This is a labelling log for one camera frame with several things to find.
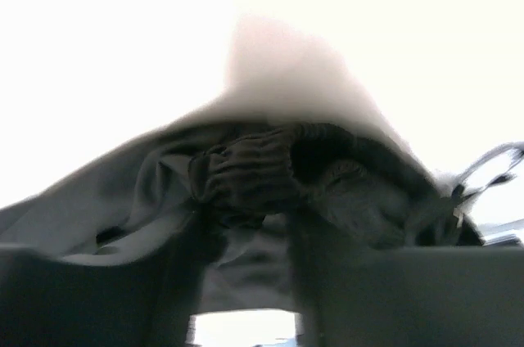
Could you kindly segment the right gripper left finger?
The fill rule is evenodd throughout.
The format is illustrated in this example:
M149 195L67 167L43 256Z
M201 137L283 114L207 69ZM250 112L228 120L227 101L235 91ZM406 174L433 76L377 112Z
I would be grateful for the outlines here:
M94 255L1 248L4 346L183 346L221 235L163 218Z

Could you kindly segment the black trousers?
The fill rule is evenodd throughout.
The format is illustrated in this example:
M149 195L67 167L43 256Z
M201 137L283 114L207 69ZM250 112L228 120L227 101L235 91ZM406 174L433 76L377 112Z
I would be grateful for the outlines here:
M354 246L485 247L444 196L379 142L331 124L222 122L148 135L1 211L1 248L94 255L163 218L221 235L196 311L297 309L288 219L308 216Z

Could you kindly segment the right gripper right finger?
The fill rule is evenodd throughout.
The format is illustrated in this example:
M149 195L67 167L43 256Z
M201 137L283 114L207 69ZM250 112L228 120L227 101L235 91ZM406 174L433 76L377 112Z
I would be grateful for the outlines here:
M325 222L288 219L304 346L520 346L519 247L354 246Z

